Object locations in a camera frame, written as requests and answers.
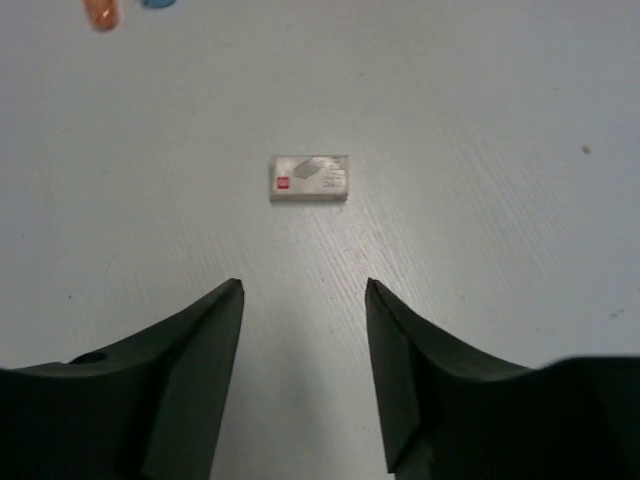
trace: white table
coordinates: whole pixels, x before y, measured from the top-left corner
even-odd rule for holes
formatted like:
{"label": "white table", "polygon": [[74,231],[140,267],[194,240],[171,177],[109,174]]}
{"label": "white table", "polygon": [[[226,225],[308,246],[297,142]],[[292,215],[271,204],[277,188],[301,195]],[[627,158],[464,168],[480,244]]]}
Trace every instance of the white table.
{"label": "white table", "polygon": [[[0,4],[3,366],[235,276],[215,478],[381,480],[367,276],[514,362],[640,350],[636,0],[123,7]],[[270,205],[286,153],[350,154],[348,202]]]}

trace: red logo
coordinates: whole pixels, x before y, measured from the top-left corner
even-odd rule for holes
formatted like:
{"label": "red logo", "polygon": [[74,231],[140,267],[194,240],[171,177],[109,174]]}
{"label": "red logo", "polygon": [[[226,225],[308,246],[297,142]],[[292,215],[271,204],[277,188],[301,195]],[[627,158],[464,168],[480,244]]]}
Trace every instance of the red logo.
{"label": "red logo", "polygon": [[278,177],[276,179],[278,190],[287,190],[289,188],[289,177]]}

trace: blue object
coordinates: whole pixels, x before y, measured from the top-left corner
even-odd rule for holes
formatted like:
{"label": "blue object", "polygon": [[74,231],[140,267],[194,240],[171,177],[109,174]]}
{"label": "blue object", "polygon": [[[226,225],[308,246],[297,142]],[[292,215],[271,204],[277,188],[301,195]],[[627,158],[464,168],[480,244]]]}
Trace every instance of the blue object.
{"label": "blue object", "polygon": [[176,0],[142,0],[142,4],[147,8],[165,8],[176,3]]}

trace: small white box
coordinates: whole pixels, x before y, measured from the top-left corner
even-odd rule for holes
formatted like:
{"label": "small white box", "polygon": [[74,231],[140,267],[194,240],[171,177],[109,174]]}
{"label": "small white box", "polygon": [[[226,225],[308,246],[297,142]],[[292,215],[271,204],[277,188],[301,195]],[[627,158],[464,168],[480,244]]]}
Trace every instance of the small white box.
{"label": "small white box", "polygon": [[271,200],[345,201],[348,155],[285,155],[271,158]]}

